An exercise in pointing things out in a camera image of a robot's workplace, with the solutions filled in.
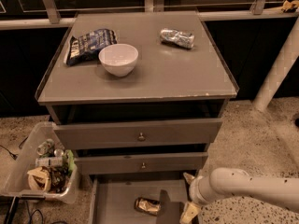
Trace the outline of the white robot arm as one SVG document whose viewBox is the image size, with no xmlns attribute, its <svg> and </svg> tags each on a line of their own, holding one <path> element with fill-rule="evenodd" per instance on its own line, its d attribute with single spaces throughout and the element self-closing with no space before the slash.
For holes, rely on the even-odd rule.
<svg viewBox="0 0 299 224">
<path fill-rule="evenodd" d="M 202 206 L 238 196 L 299 212 L 298 178 L 257 177 L 235 168 L 217 168 L 208 176 L 183 175 L 189 184 L 190 200 L 184 205 L 180 224 L 191 224 Z"/>
</svg>

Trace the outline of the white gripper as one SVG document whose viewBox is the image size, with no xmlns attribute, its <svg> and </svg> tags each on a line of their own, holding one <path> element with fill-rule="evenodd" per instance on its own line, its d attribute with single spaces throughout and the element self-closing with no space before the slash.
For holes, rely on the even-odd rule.
<svg viewBox="0 0 299 224">
<path fill-rule="evenodd" d="M 180 216 L 180 224 L 191 224 L 192 220 L 198 216 L 201 206 L 207 205 L 207 200 L 202 194 L 202 187 L 206 184 L 207 178 L 203 176 L 197 176 L 184 173 L 183 174 L 186 182 L 189 186 L 189 196 L 191 202 L 186 202 L 184 204 L 183 212 Z"/>
</svg>

